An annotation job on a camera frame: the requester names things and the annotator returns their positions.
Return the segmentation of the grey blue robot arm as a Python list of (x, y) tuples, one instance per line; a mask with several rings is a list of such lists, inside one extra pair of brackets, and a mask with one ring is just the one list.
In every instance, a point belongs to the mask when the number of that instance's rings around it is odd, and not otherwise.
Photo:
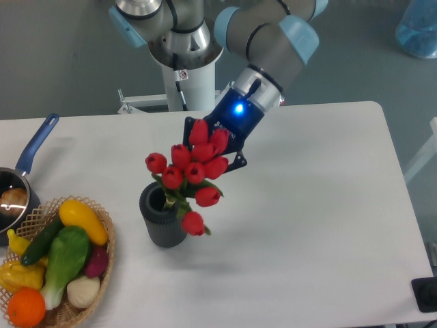
[(325, 1), (261, 1), (228, 7), (215, 20), (203, 1), (116, 1), (115, 28), (160, 65), (170, 111), (207, 111), (229, 131), (229, 171), (246, 165), (246, 138), (304, 68), (319, 44), (311, 19)]

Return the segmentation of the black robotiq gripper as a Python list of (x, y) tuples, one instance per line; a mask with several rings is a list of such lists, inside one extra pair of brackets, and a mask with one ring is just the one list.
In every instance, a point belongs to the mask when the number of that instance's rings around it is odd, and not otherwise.
[[(264, 112), (252, 102), (245, 99), (237, 91), (229, 89), (214, 110), (204, 120), (207, 122), (211, 133), (216, 129), (226, 129), (229, 138), (226, 149), (222, 154), (235, 152), (234, 160), (228, 164), (225, 173), (232, 172), (247, 165), (247, 160), (242, 148), (246, 138), (264, 117)], [(189, 137), (195, 123), (195, 118), (186, 117), (182, 143), (189, 146)]]

